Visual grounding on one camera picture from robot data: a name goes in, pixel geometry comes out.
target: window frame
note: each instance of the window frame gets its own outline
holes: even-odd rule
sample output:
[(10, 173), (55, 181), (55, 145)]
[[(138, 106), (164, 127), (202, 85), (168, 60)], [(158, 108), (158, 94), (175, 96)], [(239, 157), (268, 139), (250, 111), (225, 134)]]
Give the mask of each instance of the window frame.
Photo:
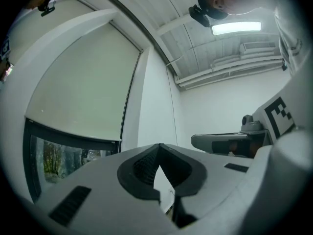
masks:
[(32, 147), (36, 147), (36, 139), (32, 139), (32, 136), (70, 147), (107, 150), (111, 151), (111, 155), (120, 152), (120, 141), (80, 137), (46, 127), (26, 118), (23, 136), (23, 164), (28, 190), (33, 202), (37, 201), (42, 190), (37, 172), (36, 149), (32, 149)]

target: window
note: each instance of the window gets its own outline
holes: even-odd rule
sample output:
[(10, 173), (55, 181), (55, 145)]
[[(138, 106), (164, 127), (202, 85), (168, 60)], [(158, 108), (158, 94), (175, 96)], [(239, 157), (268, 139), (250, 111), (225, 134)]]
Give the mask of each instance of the window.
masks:
[(33, 201), (74, 171), (117, 153), (119, 142), (72, 136), (26, 120), (23, 160)]

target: ceiling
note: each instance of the ceiling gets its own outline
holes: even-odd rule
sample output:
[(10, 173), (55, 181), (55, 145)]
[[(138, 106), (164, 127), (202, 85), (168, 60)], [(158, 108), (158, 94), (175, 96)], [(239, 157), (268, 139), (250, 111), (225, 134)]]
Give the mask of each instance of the ceiling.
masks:
[(179, 79), (211, 70), (213, 60), (239, 54), (239, 46), (242, 43), (275, 42), (275, 54), (279, 54), (278, 29), (274, 15), (265, 9), (256, 9), (245, 15), (228, 16), (221, 21), (210, 19), (213, 25), (242, 21), (261, 22), (261, 32), (213, 36), (210, 28), (203, 27), (189, 16), (188, 8), (198, 4), (197, 0), (130, 1), (140, 8), (144, 17), (159, 33), (172, 57), (177, 59), (183, 55), (176, 62)]

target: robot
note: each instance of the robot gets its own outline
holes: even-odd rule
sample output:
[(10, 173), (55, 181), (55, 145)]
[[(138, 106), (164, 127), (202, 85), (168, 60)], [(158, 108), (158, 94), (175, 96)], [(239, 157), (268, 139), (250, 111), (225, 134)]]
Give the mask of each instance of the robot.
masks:
[[(24, 205), (54, 234), (262, 234), (291, 210), (313, 171), (311, 67), (251, 116), (236, 134), (196, 135), (197, 152), (154, 144), (90, 162)], [(215, 141), (252, 140), (254, 159), (225, 156)], [(175, 189), (173, 218), (153, 189), (161, 166)]]

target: black vent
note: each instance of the black vent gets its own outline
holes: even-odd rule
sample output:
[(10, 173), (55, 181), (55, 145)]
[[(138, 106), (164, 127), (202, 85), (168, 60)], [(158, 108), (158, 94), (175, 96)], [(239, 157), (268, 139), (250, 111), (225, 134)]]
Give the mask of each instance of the black vent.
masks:
[(243, 166), (243, 165), (236, 165), (236, 164), (231, 164), (231, 163), (228, 163), (224, 166), (225, 168), (228, 168), (228, 169), (232, 169), (232, 170), (236, 170), (236, 171), (241, 171), (241, 172), (247, 172), (249, 167), (247, 166)]
[(55, 222), (67, 226), (87, 198), (91, 189), (77, 186), (49, 215)]
[(153, 150), (147, 156), (134, 163), (134, 174), (143, 183), (153, 187), (159, 162), (157, 150)]
[(163, 152), (159, 152), (161, 168), (173, 188), (176, 188), (191, 175), (192, 167), (183, 159), (178, 159), (174, 150), (167, 152), (164, 146), (162, 148)]

